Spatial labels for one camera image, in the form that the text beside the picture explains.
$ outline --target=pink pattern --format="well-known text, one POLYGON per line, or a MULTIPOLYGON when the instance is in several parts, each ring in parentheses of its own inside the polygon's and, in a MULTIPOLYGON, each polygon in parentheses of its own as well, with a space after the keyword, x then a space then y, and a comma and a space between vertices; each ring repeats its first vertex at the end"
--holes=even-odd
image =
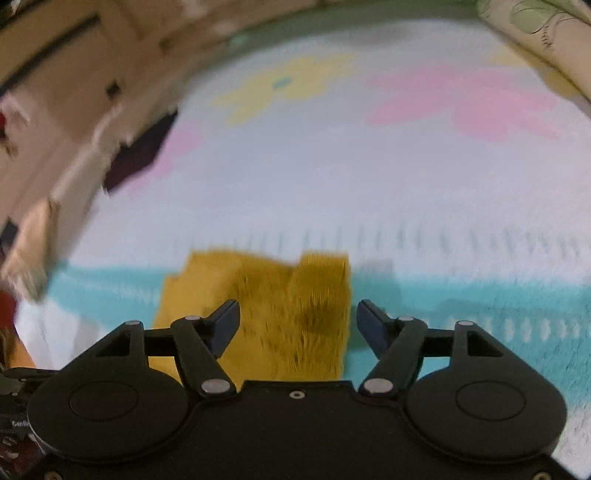
POLYGON ((130 178, 125 191, 131 195, 137 194, 153 181, 168 177, 174 170, 176 161, 199 148, 202 143, 203 136, 198 122, 185 121, 173 125, 154 163, 130 178))
POLYGON ((394 94, 370 113, 372 125, 396 125, 452 111, 452 121, 463 134, 487 141, 503 141, 517 130, 555 139, 558 132, 540 113, 556 100, 515 86, 497 69, 462 70, 423 66, 404 73, 383 73, 369 82, 394 94))

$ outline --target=screw hole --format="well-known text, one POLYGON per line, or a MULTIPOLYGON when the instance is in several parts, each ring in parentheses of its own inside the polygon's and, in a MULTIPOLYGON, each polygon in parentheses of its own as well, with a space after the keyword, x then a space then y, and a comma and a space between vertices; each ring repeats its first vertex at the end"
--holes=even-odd
POLYGON ((302 390, 294 390, 293 392, 290 392, 290 398, 293 398, 294 400, 301 400, 305 396, 306 394, 302 392, 302 390))
POLYGON ((115 100, 115 98, 121 94, 121 87, 119 86, 119 83, 112 82, 107 85, 105 87, 105 93, 107 94, 109 100, 115 100))
POLYGON ((43 480, 62 480, 61 475, 57 472, 47 472, 43 476, 43 480))

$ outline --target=teal stripe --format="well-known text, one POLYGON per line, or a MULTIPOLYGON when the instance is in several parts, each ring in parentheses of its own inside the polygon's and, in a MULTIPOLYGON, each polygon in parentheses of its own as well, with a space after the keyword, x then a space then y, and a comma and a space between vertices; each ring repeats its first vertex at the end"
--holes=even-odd
MULTIPOLYGON (((165 269, 98 268, 61 265, 50 283, 48 296, 63 310, 99 323, 107 329, 129 319, 152 325, 157 312, 165 269)), ((591 400, 591 335, 589 311, 591 287, 565 283, 446 281, 433 278, 396 279, 354 273, 353 304, 371 299, 394 316, 428 319, 431 327, 448 328, 448 319, 472 319, 490 323, 494 334, 530 365, 555 383, 569 404, 591 400), (505 321, 516 326, 515 337, 503 338, 505 321), (529 343, 522 340, 520 325, 532 326, 529 343), (552 333, 540 339, 542 321, 552 333), (565 323, 568 337, 560 339, 565 323), (580 336, 573 338, 572 326, 580 336)), ((372 352, 354 328, 346 354, 345 377, 359 384, 376 363, 372 352)), ((441 359, 428 362, 424 372, 446 365, 441 359)))

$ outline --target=fuzzy fabric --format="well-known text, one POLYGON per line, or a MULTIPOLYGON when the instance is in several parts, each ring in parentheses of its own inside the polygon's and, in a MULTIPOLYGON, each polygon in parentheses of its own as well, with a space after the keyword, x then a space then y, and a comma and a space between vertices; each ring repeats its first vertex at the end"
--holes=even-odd
MULTIPOLYGON (((297 265, 230 251, 194 252, 180 275, 165 281, 155 328, 188 315, 240 303, 241 325, 220 364, 244 380, 338 380, 349 335, 346 257, 304 254, 297 265)), ((174 360, 150 365, 176 378, 174 360)))

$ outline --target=black object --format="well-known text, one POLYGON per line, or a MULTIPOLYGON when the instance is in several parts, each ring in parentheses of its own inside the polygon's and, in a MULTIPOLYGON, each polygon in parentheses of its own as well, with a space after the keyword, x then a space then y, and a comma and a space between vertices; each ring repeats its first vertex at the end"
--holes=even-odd
POLYGON ((237 393, 215 361, 238 329, 235 301, 169 329, 128 322, 31 397, 48 454, 25 478, 574 479, 549 457, 561 395, 484 330, 392 320, 366 300, 357 317, 380 359, 359 392, 248 381, 237 393), (148 356, 175 357, 183 385, 148 356), (427 356, 450 365, 417 380, 427 356))
POLYGON ((4 224, 2 232, 0 233, 0 249, 2 249, 2 251, 5 254, 8 254, 8 251, 10 250, 10 247, 12 247, 14 241, 16 240, 17 235, 18 226, 9 218, 4 224))
POLYGON ((105 87, 105 93, 107 94, 109 100, 115 100, 115 98, 121 94, 121 87, 119 86, 119 83, 117 83, 115 80, 108 84, 107 87, 105 87))
POLYGON ((103 188, 107 192, 114 191, 128 178, 139 174, 154 162, 177 115, 178 112, 166 115, 146 130, 132 145, 121 148, 111 162, 111 169, 103 182, 103 188))
POLYGON ((0 375, 0 438, 10 435, 22 440, 30 433, 28 400, 45 380, 56 373, 34 368, 11 368, 0 375))

